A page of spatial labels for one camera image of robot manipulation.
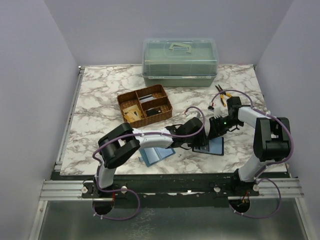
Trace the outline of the black leather card holder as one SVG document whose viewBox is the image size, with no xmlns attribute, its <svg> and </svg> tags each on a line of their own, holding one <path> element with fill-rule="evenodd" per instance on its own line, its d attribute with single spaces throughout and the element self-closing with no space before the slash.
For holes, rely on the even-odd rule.
<svg viewBox="0 0 320 240">
<path fill-rule="evenodd" d="M 220 136 L 211 139 L 207 145 L 201 147 L 193 147 L 195 153 L 223 156 L 224 155 L 224 137 Z"/>
</svg>

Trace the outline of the dark credit card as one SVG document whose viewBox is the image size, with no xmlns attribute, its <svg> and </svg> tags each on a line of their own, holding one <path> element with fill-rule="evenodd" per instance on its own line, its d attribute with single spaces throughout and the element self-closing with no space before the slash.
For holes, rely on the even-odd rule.
<svg viewBox="0 0 320 240">
<path fill-rule="evenodd" d="M 154 107 L 146 110 L 145 113 L 148 117 L 151 117 L 162 113 L 162 110 L 160 107 Z"/>
</svg>

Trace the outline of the brown wicker divided tray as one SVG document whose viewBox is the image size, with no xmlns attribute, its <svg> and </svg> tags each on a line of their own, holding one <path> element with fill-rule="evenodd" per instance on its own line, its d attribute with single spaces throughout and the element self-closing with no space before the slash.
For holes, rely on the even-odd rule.
<svg viewBox="0 0 320 240">
<path fill-rule="evenodd" d="M 141 103 L 139 98 L 146 95 L 153 95 L 154 99 Z M 117 96 L 117 102 L 120 108 L 122 119 L 125 123 L 130 124 L 133 128 L 141 128 L 160 121 L 167 120 L 172 117 L 173 106 L 169 97 L 161 84 L 133 90 Z M 137 105 L 141 111 L 142 119 L 135 122 L 127 122 L 124 118 L 123 109 Z M 160 108 L 162 113 L 147 116 L 146 110 L 152 108 Z"/>
</svg>

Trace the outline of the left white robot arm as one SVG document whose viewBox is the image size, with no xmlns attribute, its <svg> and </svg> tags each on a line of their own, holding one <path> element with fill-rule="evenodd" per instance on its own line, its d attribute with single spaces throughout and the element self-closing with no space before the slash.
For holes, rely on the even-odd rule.
<svg viewBox="0 0 320 240">
<path fill-rule="evenodd" d="M 193 117 L 184 124 L 166 126 L 160 130 L 141 130 L 122 123 L 98 141 L 92 157 L 99 162 L 93 191 L 107 197 L 114 182 L 116 168 L 126 163 L 139 149 L 175 149 L 183 145 L 204 147 L 209 143 L 205 125 Z"/>
</svg>

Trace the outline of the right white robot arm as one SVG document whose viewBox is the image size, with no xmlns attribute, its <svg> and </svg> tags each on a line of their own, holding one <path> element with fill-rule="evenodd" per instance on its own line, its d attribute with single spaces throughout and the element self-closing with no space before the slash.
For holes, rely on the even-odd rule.
<svg viewBox="0 0 320 240">
<path fill-rule="evenodd" d="M 254 128 L 253 155 L 234 172 L 235 180 L 230 183 L 230 191 L 241 196 L 248 190 L 247 183 L 253 183 L 268 166 L 279 164 L 292 155 L 293 139 L 288 118 L 275 117 L 253 106 L 243 105 L 238 96 L 226 102 L 227 116 L 209 119 L 210 140 L 245 124 Z"/>
</svg>

